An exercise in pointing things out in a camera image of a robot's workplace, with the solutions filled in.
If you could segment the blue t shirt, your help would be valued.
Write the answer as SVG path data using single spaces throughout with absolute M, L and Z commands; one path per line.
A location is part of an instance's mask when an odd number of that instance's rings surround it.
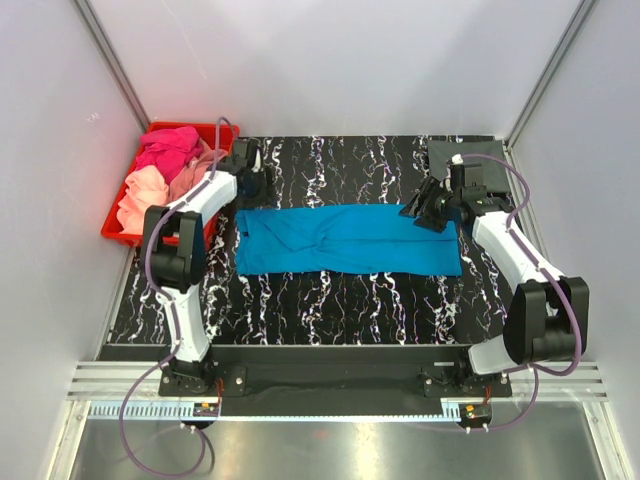
M 400 210 L 394 204 L 239 210 L 237 271 L 461 276 L 455 225 L 433 231 Z

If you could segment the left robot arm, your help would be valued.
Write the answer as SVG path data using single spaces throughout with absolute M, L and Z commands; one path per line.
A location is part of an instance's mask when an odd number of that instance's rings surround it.
M 193 395 L 208 394 L 216 382 L 199 299 L 207 267 L 205 226 L 235 201 L 265 206 L 271 181 L 259 142 L 236 140 L 228 154 L 214 153 L 214 160 L 191 189 L 145 213 L 145 276 L 165 310 L 171 342 L 169 357 L 160 367 Z

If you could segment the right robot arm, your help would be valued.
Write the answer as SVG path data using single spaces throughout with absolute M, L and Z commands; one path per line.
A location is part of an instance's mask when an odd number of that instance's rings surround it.
M 470 397 L 488 387 L 490 374 L 573 373 L 586 350 L 589 315 L 585 280 L 568 277 L 547 261 L 518 227 L 521 209 L 491 196 L 483 158 L 452 156 L 447 177 L 428 176 L 400 212 L 438 233 L 455 224 L 491 257 L 512 290 L 502 333 L 469 347 L 466 364 L 454 371 L 455 387 Z

